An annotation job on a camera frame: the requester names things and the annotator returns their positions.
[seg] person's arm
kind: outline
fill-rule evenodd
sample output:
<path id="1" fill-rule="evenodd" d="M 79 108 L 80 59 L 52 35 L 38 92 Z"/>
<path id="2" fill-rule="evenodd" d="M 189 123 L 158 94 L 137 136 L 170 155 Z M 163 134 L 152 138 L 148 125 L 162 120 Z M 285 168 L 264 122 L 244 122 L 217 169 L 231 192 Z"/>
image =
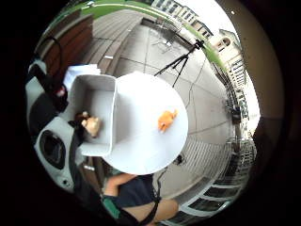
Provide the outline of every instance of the person's arm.
<path id="1" fill-rule="evenodd" d="M 119 175 L 112 176 L 108 179 L 106 188 L 104 190 L 104 195 L 109 196 L 118 196 L 119 194 L 119 186 L 125 184 L 132 179 L 134 179 L 137 175 L 122 173 Z"/>

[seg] dark shirt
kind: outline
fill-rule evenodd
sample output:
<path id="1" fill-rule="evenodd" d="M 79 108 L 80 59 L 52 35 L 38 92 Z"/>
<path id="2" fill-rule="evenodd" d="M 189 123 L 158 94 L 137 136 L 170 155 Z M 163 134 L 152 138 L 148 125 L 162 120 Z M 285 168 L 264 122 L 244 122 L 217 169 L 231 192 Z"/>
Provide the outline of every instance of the dark shirt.
<path id="1" fill-rule="evenodd" d="M 139 175 L 131 181 L 119 186 L 119 195 L 103 196 L 109 198 L 117 207 L 133 207 L 155 201 L 152 186 L 152 174 Z"/>

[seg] white paper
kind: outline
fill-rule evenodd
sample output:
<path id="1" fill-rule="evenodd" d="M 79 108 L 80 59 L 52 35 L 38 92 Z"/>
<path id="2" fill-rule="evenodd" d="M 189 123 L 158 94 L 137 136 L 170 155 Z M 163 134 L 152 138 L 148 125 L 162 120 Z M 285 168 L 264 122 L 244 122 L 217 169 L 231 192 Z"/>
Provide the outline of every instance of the white paper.
<path id="1" fill-rule="evenodd" d="M 64 82 L 63 82 L 67 88 L 67 91 L 70 91 L 71 85 L 72 85 L 75 77 L 80 74 L 100 75 L 101 70 L 97 68 L 97 64 L 70 66 L 66 71 Z"/>

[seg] camera on tripod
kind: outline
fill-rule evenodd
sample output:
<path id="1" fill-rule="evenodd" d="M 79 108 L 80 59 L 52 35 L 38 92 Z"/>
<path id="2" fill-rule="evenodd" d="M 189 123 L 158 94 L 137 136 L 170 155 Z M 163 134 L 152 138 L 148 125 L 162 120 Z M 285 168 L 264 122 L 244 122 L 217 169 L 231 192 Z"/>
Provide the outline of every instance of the camera on tripod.
<path id="1" fill-rule="evenodd" d="M 194 44 L 194 46 L 195 46 L 197 49 L 205 48 L 204 42 L 205 42 L 204 40 L 196 40 L 196 43 Z"/>

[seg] cable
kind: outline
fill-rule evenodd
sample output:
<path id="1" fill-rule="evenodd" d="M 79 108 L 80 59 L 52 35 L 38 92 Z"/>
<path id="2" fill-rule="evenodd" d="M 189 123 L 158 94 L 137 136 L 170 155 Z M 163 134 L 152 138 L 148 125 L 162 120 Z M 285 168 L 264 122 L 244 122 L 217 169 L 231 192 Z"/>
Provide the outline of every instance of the cable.
<path id="1" fill-rule="evenodd" d="M 204 67 L 204 65 L 205 65 L 206 59 L 207 59 L 207 53 L 205 52 L 205 58 L 204 58 L 203 64 L 201 65 L 201 68 L 200 68 L 200 71 L 199 71 L 199 73 L 198 73 L 198 76 L 197 76 L 196 80 L 191 84 L 191 87 L 190 87 L 190 89 L 189 89 L 188 103 L 187 103 L 187 105 L 185 106 L 185 108 L 187 108 L 187 107 L 190 105 L 190 93 L 191 93 L 191 89 L 192 89 L 192 87 L 195 85 L 195 83 L 198 81 L 198 79 L 199 79 L 199 77 L 200 77 L 200 75 L 201 75 L 201 72 L 202 72 L 202 70 L 203 70 L 203 67 Z"/>
<path id="2" fill-rule="evenodd" d="M 164 171 L 161 172 L 160 176 L 157 178 L 158 190 L 155 191 L 155 193 L 156 193 L 156 198 L 157 198 L 157 199 L 160 199 L 160 190 L 161 190 L 161 182 L 160 182 L 160 179 L 161 179 L 161 177 L 163 176 L 163 174 L 166 173 L 167 168 L 168 168 L 168 167 L 165 167 Z"/>

